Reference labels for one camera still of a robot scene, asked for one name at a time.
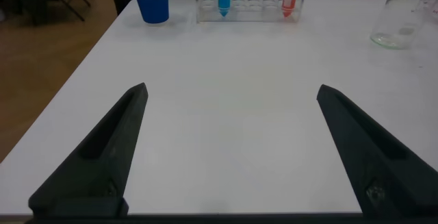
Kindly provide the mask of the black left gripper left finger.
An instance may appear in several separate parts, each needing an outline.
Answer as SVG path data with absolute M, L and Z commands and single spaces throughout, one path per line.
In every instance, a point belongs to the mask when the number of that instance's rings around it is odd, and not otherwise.
M 35 217 L 120 217 L 148 99 L 131 87 L 29 198 Z

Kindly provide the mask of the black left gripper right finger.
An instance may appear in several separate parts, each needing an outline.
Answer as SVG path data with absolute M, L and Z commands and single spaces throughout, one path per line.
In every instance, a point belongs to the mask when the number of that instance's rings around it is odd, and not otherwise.
M 342 92 L 321 85 L 317 101 L 368 219 L 437 216 L 437 171 Z

